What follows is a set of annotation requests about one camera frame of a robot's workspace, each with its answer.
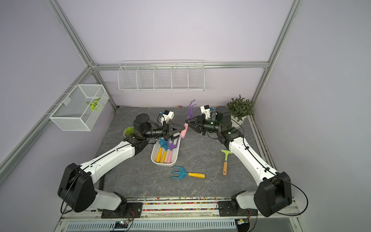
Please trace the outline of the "purple rake pink handle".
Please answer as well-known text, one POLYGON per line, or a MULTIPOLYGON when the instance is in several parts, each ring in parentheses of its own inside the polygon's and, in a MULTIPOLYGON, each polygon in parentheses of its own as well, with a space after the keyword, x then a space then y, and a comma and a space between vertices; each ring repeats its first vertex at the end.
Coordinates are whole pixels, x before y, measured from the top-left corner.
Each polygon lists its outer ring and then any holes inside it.
POLYGON ((196 104, 196 100, 194 99, 190 102, 190 104, 188 106, 188 116, 187 116, 186 122, 184 124, 185 129, 182 130, 182 132, 180 133, 181 138, 185 138, 187 130, 188 130, 187 120, 193 118, 193 115, 194 115, 196 110, 197 110, 197 104, 196 104))
POLYGON ((179 141, 180 141, 180 138, 177 138, 177 139, 174 139, 174 140, 169 139, 168 142, 167 142, 167 145, 170 149, 169 155, 167 157, 167 163, 168 164, 174 163, 176 161, 177 157, 175 157, 175 159, 173 159, 173 154, 176 154, 174 152, 174 150, 178 147, 179 141))

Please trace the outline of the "teal rake yellow handle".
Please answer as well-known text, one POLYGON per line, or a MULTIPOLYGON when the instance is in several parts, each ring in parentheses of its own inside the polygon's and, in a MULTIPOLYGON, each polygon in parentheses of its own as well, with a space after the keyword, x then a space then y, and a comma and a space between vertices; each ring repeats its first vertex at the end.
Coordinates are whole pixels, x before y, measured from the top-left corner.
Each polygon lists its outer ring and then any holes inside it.
POLYGON ((164 163, 167 157, 167 151, 169 150, 168 142, 163 144, 163 153, 160 158, 160 163, 164 163))
POLYGON ((163 149, 166 149, 166 146, 167 146, 167 141, 164 140, 163 138, 160 138, 158 140, 158 142, 159 142, 160 148, 159 148, 159 151, 157 153, 156 162, 160 162, 161 156, 162 156, 162 151, 163 151, 163 149))

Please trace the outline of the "teal fork yellow handle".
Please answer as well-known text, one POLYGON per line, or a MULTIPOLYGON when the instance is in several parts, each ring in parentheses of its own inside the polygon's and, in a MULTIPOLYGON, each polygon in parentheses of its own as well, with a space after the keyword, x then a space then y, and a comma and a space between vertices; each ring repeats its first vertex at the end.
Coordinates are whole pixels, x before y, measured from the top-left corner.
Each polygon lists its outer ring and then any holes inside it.
POLYGON ((205 179, 205 174, 189 173, 180 166, 173 166, 173 170, 171 171, 171 173, 174 174, 174 176, 171 176, 170 179, 184 179, 186 176, 205 179))

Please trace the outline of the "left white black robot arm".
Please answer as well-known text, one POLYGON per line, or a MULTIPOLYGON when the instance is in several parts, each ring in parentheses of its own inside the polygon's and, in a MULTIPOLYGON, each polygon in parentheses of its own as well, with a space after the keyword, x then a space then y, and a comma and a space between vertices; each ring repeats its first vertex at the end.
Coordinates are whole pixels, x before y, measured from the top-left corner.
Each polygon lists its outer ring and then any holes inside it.
POLYGON ((148 114, 139 114, 133 122, 134 132, 104 154, 80 165, 72 163, 65 168, 58 196, 76 213, 87 209, 102 211, 103 218, 121 218, 128 212, 128 201, 115 192, 96 189, 94 184, 121 162, 139 154, 150 139, 166 141, 178 138, 184 125, 164 120, 153 122, 148 114))

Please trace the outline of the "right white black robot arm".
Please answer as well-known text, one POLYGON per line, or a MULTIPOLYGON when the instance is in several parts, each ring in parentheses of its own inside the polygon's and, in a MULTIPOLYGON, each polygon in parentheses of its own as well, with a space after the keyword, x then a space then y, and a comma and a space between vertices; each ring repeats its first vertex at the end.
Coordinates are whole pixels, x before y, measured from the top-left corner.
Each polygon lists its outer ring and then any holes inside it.
POLYGON ((197 133, 216 133, 218 141, 234 154, 256 182, 255 192, 243 191, 234 196, 237 208, 255 209, 269 217, 292 204, 291 179, 285 172, 278 173, 248 144, 244 135, 232 125, 226 106, 215 109, 215 119, 205 110, 185 121, 197 133))

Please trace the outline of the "white storage box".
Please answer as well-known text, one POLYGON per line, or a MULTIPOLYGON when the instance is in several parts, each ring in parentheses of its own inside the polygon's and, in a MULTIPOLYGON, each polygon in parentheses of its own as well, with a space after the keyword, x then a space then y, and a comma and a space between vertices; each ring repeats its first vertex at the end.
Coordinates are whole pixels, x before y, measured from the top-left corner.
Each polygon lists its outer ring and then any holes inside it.
POLYGON ((160 138, 154 144, 151 160, 154 164, 164 167, 173 167, 178 159, 181 138, 168 142, 160 138))

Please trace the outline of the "small potted plant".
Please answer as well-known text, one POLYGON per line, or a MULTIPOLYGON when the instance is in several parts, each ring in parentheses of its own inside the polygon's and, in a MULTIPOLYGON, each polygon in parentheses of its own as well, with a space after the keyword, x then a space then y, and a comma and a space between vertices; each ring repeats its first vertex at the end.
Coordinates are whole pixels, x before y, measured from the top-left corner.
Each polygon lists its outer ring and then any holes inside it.
POLYGON ((127 127, 125 130, 124 130, 124 137, 127 138, 129 137, 130 135, 134 134, 135 133, 135 129, 134 127, 127 127))

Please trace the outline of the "large potted plant white pot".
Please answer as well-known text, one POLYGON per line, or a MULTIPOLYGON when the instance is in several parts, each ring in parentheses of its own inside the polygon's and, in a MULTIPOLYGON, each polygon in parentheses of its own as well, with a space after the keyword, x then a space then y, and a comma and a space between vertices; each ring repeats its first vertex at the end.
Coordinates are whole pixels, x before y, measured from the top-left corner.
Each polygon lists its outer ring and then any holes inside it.
POLYGON ((239 95, 236 98, 232 98, 231 101, 227 103, 227 107, 231 113, 232 126, 239 128, 243 125, 244 119, 247 116, 254 115, 254 102, 243 98, 239 95))

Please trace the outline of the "green leaf in basket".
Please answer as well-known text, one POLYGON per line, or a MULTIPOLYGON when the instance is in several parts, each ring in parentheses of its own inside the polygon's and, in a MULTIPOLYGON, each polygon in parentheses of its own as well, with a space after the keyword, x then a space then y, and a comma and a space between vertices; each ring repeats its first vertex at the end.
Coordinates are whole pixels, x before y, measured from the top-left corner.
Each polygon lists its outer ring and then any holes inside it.
POLYGON ((101 111, 102 110, 102 106, 100 105, 100 100, 101 100, 101 97, 91 101, 91 102, 87 102, 89 108, 91 109, 92 112, 94 111, 101 111))

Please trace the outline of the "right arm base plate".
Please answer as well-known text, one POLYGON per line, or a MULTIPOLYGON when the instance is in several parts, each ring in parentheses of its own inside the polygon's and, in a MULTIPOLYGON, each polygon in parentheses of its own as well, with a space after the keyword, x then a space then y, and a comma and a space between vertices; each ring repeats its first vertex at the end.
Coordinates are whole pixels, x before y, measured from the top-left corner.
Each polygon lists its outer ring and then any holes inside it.
POLYGON ((236 201, 219 201, 216 204, 216 208, 219 211, 220 217, 250 217, 257 216, 258 211, 256 209, 242 209, 238 206, 236 201))

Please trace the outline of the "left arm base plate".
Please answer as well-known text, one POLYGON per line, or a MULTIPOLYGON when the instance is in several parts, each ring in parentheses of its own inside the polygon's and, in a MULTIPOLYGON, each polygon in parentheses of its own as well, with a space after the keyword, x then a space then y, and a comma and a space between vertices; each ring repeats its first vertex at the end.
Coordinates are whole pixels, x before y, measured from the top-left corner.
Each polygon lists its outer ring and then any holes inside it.
POLYGON ((115 211, 103 210, 101 218, 140 218, 143 209, 141 202, 122 203, 115 211))

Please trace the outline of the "white mesh wall basket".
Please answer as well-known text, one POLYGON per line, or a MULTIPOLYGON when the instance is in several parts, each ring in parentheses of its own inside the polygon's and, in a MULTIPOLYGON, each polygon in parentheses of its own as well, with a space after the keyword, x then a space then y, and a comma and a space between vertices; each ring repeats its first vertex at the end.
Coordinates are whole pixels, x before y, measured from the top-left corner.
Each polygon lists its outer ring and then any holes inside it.
POLYGON ((109 101, 102 85, 76 85, 49 116, 62 131, 91 131, 109 101), (92 112, 87 102, 101 97, 101 111, 92 112))

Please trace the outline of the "aluminium frame rails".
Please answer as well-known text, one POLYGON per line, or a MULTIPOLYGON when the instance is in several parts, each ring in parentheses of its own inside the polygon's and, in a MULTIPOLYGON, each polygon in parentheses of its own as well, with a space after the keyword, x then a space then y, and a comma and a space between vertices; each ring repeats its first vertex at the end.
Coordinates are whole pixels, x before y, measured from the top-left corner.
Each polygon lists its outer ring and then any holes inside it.
POLYGON ((1 161, 45 125, 1 181, 1 231, 54 230, 65 167, 96 155, 119 103, 112 98, 90 132, 64 132, 42 117, 76 84, 102 84, 96 67, 71 17, 58 16, 44 1, 1 2, 1 161))

